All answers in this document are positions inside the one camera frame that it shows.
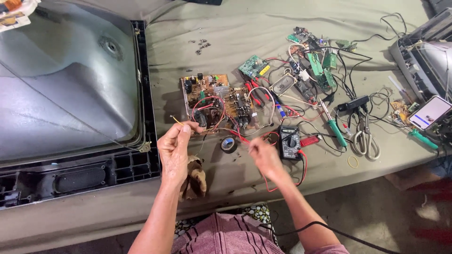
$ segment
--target black electrical tape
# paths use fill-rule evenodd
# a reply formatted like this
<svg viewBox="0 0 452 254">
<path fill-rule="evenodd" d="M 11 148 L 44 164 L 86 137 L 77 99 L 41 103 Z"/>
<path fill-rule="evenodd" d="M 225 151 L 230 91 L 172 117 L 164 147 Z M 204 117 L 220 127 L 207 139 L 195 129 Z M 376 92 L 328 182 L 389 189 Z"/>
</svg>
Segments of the black electrical tape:
<svg viewBox="0 0 452 254">
<path fill-rule="evenodd" d="M 231 136 L 223 139 L 220 143 L 221 149 L 227 154 L 231 154 L 237 150 L 237 142 Z"/>
</svg>

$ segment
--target gray cloth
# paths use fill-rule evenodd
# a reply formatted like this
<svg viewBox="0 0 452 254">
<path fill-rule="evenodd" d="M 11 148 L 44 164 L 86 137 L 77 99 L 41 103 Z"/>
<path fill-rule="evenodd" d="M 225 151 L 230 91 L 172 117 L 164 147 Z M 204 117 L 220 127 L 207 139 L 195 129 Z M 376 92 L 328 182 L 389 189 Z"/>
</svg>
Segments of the gray cloth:
<svg viewBox="0 0 452 254">
<path fill-rule="evenodd" d="M 231 85 L 240 85 L 236 69 L 253 54 L 262 58 L 287 58 L 289 41 L 285 38 L 295 26 L 306 27 L 316 36 L 359 40 L 375 33 L 389 38 L 394 36 L 380 22 L 380 17 L 393 12 L 404 16 L 408 31 L 427 21 L 422 2 L 412 0 L 224 0 L 221 6 L 196 5 L 180 0 L 86 0 L 83 3 L 130 19 L 150 22 L 146 39 L 159 135 L 174 123 L 170 115 L 179 120 L 187 119 L 180 77 L 197 73 L 228 74 Z M 400 20 L 390 17 L 388 21 L 398 32 L 403 30 Z M 208 40 L 212 46 L 197 56 L 198 45 L 188 41 L 200 39 Z M 358 44 L 357 53 L 373 57 L 353 71 L 358 96 L 377 92 L 383 86 L 394 88 L 387 78 L 389 75 L 406 85 L 387 51 L 393 42 L 373 38 Z M 348 69 L 357 63 L 353 58 L 344 54 Z M 279 63 L 274 61 L 272 66 L 279 66 Z M 279 75 L 277 72 L 272 74 L 272 81 Z M 298 97 L 296 91 L 289 94 Z M 393 96 L 394 99 L 399 97 L 398 94 Z M 339 88 L 333 106 L 345 101 L 345 92 Z M 375 115 L 382 116 L 385 112 L 384 103 L 375 106 Z M 315 117 L 318 113 L 308 110 L 306 117 Z M 268 109 L 259 114 L 262 122 L 268 121 Z M 275 122 L 278 121 L 277 115 L 273 119 Z M 294 125 L 297 121 L 284 123 Z M 321 132 L 330 132 L 325 127 L 325 117 L 313 124 Z M 309 126 L 303 128 L 307 132 L 315 131 Z M 323 142 L 305 148 L 308 171 L 305 182 L 299 187 L 301 192 L 316 193 L 365 181 L 423 163 L 435 156 L 395 127 L 380 122 L 372 124 L 370 129 L 381 146 L 381 157 L 370 161 L 355 155 L 359 160 L 357 168 L 347 164 L 348 156 L 354 155 L 350 148 L 341 156 Z M 281 198 L 278 191 L 267 192 L 246 147 L 239 146 L 237 152 L 224 154 L 218 146 L 221 137 L 208 137 L 198 154 L 205 160 L 202 166 L 206 172 L 206 197 L 181 203 L 178 219 Z M 328 139 L 328 142 L 335 144 L 336 141 Z M 201 143 L 202 140 L 192 140 L 190 151 L 196 154 Z M 301 164 L 290 161 L 284 161 L 284 164 L 294 176 L 294 182 L 298 181 Z M 0 253 L 28 253 L 139 230 L 149 214 L 159 185 L 160 180 L 154 179 L 2 210 Z M 269 185 L 269 188 L 274 187 L 273 183 Z"/>
</svg>

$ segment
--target right hand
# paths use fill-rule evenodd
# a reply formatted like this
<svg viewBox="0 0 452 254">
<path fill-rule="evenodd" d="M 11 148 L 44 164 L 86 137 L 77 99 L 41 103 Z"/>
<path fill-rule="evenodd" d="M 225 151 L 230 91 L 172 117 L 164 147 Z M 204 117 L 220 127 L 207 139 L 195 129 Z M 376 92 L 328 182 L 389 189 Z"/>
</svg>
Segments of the right hand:
<svg viewBox="0 0 452 254">
<path fill-rule="evenodd" d="M 257 137 L 250 142 L 248 152 L 254 159 L 254 164 L 256 164 L 260 172 L 273 182 L 289 176 L 287 171 L 282 167 L 283 164 L 279 159 L 276 148 L 265 143 L 261 138 Z"/>
</svg>

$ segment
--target phone screen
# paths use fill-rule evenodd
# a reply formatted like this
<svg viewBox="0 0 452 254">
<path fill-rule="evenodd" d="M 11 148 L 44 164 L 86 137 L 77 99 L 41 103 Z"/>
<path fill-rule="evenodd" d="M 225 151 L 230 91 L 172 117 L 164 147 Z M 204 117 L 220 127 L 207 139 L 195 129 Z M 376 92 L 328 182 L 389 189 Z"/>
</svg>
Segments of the phone screen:
<svg viewBox="0 0 452 254">
<path fill-rule="evenodd" d="M 450 103 L 434 96 L 420 110 L 411 115 L 409 120 L 415 126 L 425 130 L 451 108 Z"/>
</svg>

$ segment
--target left hand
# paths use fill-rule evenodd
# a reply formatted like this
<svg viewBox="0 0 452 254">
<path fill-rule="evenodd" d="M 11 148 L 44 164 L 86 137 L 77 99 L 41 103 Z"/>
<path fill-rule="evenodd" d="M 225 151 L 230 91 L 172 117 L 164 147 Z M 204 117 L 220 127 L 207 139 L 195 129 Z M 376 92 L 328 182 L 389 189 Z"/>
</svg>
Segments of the left hand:
<svg viewBox="0 0 452 254">
<path fill-rule="evenodd" d="M 181 186 L 188 175 L 187 146 L 191 132 L 201 133 L 204 129 L 199 123 L 186 121 L 183 126 L 175 123 L 165 135 L 157 141 L 162 162 L 162 184 Z"/>
</svg>

